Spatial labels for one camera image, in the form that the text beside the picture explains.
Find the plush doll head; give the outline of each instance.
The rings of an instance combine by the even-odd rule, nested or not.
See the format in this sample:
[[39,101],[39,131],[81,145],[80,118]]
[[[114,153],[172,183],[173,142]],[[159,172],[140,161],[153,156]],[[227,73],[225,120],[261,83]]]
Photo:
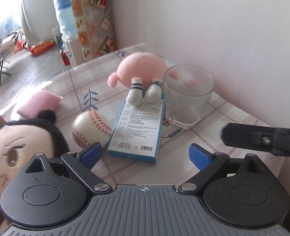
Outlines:
[[145,100],[156,103],[161,98],[161,85],[167,68],[165,61],[155,54],[133,53],[109,76],[108,85],[114,88],[119,81],[130,88],[127,103],[132,106],[141,103],[143,90],[146,90]]
[[35,153],[51,158],[69,151],[55,121],[55,113],[46,110],[37,118],[8,122],[0,129],[0,199],[9,182]]

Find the pink foam package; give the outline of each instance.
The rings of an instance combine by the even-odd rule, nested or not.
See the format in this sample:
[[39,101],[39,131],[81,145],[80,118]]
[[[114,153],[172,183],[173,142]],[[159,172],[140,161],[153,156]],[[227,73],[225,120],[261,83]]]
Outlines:
[[59,105],[62,97],[52,94],[46,90],[39,90],[23,104],[17,113],[25,119],[35,118],[43,110],[53,110]]

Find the barcode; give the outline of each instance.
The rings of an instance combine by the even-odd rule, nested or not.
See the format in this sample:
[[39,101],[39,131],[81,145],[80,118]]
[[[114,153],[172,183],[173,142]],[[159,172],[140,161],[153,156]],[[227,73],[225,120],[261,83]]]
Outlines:
[[141,146],[141,150],[143,150],[143,151],[152,151],[152,147],[151,146],[144,146],[144,145],[142,145]]
[[120,142],[118,144],[118,148],[123,148],[123,149],[131,149],[131,145],[129,143],[123,143],[123,142]]

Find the pink plush toy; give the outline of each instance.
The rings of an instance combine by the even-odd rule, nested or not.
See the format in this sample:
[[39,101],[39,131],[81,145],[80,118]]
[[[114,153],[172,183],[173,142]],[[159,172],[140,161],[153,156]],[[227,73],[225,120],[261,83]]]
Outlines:
[[119,80],[130,88],[127,103],[132,106],[141,104],[143,90],[146,90],[148,103],[157,103],[161,99],[161,84],[167,68],[166,63],[154,54],[133,53],[121,62],[117,72],[109,76],[108,85],[114,88]]

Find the baseball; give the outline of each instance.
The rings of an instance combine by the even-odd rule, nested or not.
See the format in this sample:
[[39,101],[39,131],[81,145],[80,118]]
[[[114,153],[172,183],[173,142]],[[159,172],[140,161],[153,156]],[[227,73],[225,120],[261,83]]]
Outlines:
[[99,142],[105,147],[111,134],[112,129],[108,126],[107,118],[96,111],[81,113],[73,123],[72,135],[81,148],[86,148],[94,142]]

